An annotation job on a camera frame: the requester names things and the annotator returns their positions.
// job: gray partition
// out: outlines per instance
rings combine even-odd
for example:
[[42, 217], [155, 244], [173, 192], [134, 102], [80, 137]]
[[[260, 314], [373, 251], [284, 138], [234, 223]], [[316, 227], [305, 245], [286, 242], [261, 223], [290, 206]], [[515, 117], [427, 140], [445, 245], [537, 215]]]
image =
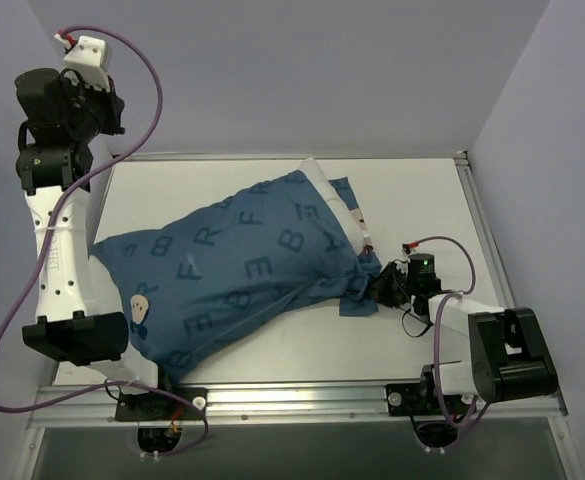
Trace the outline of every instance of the gray partition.
[[214, 427], [202, 445], [159, 462], [140, 461], [133, 437], [121, 428], [47, 429], [34, 478], [566, 478], [540, 418], [485, 420], [444, 455], [424, 453], [408, 422]]

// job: cartoon face print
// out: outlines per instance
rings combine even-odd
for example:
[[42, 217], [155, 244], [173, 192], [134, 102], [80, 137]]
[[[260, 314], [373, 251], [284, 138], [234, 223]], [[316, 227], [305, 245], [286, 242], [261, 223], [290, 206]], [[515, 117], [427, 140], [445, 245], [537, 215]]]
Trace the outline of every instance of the cartoon face print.
[[140, 325], [148, 314], [150, 302], [143, 295], [132, 295], [132, 298], [130, 298], [130, 309], [132, 310], [132, 321]]
[[363, 213], [361, 213], [361, 209], [354, 208], [354, 209], [350, 210], [350, 213], [352, 214], [352, 216], [356, 220], [356, 223], [359, 224], [359, 227], [361, 227], [361, 230], [363, 230], [363, 238], [365, 239], [365, 244], [372, 245], [372, 239], [370, 238], [370, 232], [368, 232], [368, 227], [365, 224], [365, 220], [363, 219]]

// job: screw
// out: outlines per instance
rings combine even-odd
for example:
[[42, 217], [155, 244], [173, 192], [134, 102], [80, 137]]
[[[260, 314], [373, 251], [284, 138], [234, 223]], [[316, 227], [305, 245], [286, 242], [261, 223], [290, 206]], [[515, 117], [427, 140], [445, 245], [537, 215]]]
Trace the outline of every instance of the screw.
[[392, 392], [388, 395], [388, 403], [393, 407], [401, 405], [401, 394], [399, 392]]
[[194, 405], [199, 410], [203, 410], [205, 408], [206, 403], [207, 402], [203, 397], [194, 397], [194, 399], [192, 400], [192, 405]]

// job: table surface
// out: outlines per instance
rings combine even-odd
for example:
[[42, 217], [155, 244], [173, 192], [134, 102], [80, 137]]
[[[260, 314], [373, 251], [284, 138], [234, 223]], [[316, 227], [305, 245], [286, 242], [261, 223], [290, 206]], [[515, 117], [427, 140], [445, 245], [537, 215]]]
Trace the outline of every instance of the table surface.
[[[463, 243], [476, 264], [471, 298], [497, 305], [477, 232], [452, 159], [318, 160], [330, 179], [349, 177], [375, 250], [383, 264], [400, 256], [402, 243], [447, 235]], [[276, 178], [300, 160], [228, 159], [133, 161], [112, 173], [96, 240], [160, 228], [189, 212], [258, 181]], [[466, 288], [469, 267], [458, 249], [431, 242], [421, 251], [436, 256], [443, 288]], [[103, 311], [121, 308], [105, 268], [91, 260], [94, 288]], [[422, 324], [407, 318], [418, 332]], [[469, 358], [467, 339], [444, 329], [442, 360]], [[401, 327], [401, 313], [382, 307], [366, 318], [345, 318], [338, 301], [286, 313], [254, 334], [209, 357], [191, 372], [191, 383], [320, 382], [412, 379], [432, 363], [432, 332], [419, 339]], [[102, 382], [103, 376], [64, 362], [55, 384]]]

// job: blue fabric with letters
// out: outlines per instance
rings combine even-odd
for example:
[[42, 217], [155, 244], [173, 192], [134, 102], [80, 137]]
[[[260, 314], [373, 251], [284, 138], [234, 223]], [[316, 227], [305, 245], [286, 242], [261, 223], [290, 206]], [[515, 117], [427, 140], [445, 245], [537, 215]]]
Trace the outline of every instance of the blue fabric with letters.
[[132, 345], [173, 381], [281, 312], [336, 297], [342, 314], [376, 311], [363, 294], [380, 263], [354, 252], [301, 171], [90, 253], [119, 289]]

